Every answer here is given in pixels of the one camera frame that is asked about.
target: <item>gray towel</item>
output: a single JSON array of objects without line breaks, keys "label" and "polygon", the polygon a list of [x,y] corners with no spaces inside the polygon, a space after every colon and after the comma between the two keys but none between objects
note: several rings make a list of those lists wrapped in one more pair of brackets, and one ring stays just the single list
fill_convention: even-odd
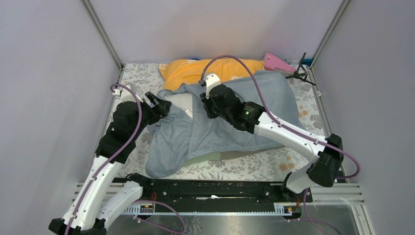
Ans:
[{"label": "gray towel", "polygon": [[[293,91],[285,77],[274,71],[257,71],[255,78],[268,108],[283,120],[304,128]],[[251,77],[224,83],[241,101],[252,101],[262,105]],[[167,117],[149,126],[153,140],[149,160],[145,166],[147,174],[154,178],[169,176],[178,171],[186,160],[210,152],[255,151],[281,147],[282,144],[266,137],[236,130],[228,122],[217,117],[209,119],[200,101],[206,87],[199,84],[182,84],[175,92],[162,90],[158,97],[182,93],[192,94],[193,119],[183,110],[172,105]]]}]

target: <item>floral mat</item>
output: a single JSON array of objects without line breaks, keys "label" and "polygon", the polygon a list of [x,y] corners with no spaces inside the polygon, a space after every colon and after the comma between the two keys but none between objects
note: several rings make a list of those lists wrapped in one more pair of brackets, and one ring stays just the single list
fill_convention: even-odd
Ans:
[{"label": "floral mat", "polygon": [[[148,91],[156,94],[163,89],[164,80],[158,71],[158,64],[127,64],[121,80],[122,84],[132,82],[137,93]],[[310,84],[298,79],[288,79],[299,108],[300,121],[308,131],[324,135],[323,120],[320,117],[315,95]],[[115,101],[113,110],[119,103]],[[136,141],[137,147],[118,173],[125,177],[129,173],[145,173],[152,135],[144,129]],[[205,161],[182,167],[170,179],[206,179],[206,180],[252,180],[283,181],[293,170],[307,164],[307,159],[287,147],[275,148],[264,152],[232,160]]]}]

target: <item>gray wall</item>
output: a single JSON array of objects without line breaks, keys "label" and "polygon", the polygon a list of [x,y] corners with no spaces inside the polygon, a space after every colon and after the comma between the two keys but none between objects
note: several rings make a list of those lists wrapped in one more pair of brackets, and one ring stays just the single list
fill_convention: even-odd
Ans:
[{"label": "gray wall", "polygon": [[117,68],[79,0],[2,0],[0,32],[0,234],[49,234],[86,177]]},{"label": "gray wall", "polygon": [[315,66],[377,235],[414,229],[414,12],[414,0],[352,1]]},{"label": "gray wall", "polygon": [[312,57],[342,0],[92,0],[124,62]]}]

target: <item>yellow pillow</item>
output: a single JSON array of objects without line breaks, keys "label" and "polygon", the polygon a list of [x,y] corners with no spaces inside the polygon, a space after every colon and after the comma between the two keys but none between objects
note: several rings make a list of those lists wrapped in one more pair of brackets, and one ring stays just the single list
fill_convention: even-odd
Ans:
[{"label": "yellow pillow", "polygon": [[[264,66],[263,61],[241,60],[248,66],[252,73],[261,70]],[[166,81],[164,88],[175,91],[182,83],[197,83],[200,80],[203,69],[209,61],[211,60],[175,60],[170,64],[159,64],[159,71]],[[208,72],[217,74],[221,82],[249,76],[245,68],[231,58],[219,59],[213,62],[207,69],[206,73]]]}]

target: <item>pink tool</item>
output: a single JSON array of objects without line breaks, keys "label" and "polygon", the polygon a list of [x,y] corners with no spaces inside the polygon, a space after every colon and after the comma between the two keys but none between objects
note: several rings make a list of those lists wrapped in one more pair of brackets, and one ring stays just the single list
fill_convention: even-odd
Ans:
[{"label": "pink tool", "polygon": [[294,74],[296,71],[295,68],[270,53],[265,53],[264,62],[264,69],[268,71],[278,71],[284,75]]}]

